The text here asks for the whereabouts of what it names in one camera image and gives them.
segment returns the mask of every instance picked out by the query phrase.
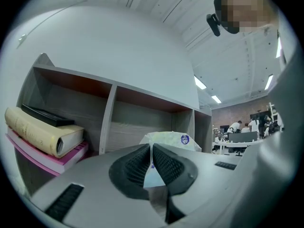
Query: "ceiling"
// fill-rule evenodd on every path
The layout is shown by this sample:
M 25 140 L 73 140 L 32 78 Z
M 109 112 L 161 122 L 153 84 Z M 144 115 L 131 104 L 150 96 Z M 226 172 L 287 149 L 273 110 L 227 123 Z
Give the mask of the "ceiling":
M 36 0 L 32 17 L 44 11 L 70 6 L 83 0 Z M 189 53 L 195 76 L 207 88 L 198 88 L 200 108 L 212 109 L 250 101 L 267 94 L 268 76 L 272 84 L 280 74 L 276 57 L 277 31 L 260 29 L 253 33 L 229 34 L 224 29 L 216 37 L 206 22 L 214 13 L 213 0 L 89 0 L 106 1 L 145 13 L 177 31 Z M 212 95 L 218 96 L 217 104 Z

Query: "white wall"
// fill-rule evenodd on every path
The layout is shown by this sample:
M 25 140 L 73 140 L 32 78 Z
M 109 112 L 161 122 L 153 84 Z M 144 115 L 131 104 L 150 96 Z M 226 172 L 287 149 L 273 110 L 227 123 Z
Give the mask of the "white wall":
M 0 57 L 0 145 L 9 173 L 18 175 L 4 134 L 6 107 L 15 106 L 22 83 L 40 53 L 55 66 L 120 81 L 198 108 L 193 70 L 179 35 L 128 9 L 82 3 L 63 10 L 29 33 L 51 11 L 14 28 Z

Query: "fluorescent light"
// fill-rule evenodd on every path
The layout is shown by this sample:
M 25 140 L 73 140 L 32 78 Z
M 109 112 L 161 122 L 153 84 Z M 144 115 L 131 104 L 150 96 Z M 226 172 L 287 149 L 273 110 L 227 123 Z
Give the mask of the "fluorescent light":
M 267 90 L 269 88 L 272 78 L 273 78 L 273 74 L 269 75 L 265 90 Z
M 213 100 L 215 100 L 217 103 L 222 103 L 216 95 L 212 96 Z
M 207 87 L 198 79 L 194 76 L 195 84 L 200 88 L 200 89 L 206 89 Z
M 282 49 L 282 46 L 281 46 L 281 40 L 280 40 L 280 37 L 279 37 L 279 39 L 277 40 L 276 58 L 281 56 L 281 49 Z

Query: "desk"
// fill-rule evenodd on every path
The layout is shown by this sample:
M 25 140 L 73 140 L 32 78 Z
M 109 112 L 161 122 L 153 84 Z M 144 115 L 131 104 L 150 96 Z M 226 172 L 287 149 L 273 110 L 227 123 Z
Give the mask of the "desk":
M 244 148 L 244 147 L 248 147 L 251 145 L 256 145 L 256 144 L 260 144 L 261 142 L 263 142 L 263 140 L 258 140 L 258 141 L 254 141 L 254 142 L 213 142 L 212 143 L 212 147 L 214 145 L 219 145 L 219 154 L 222 154 L 222 149 L 224 146 L 226 147 L 233 147 L 233 148 Z

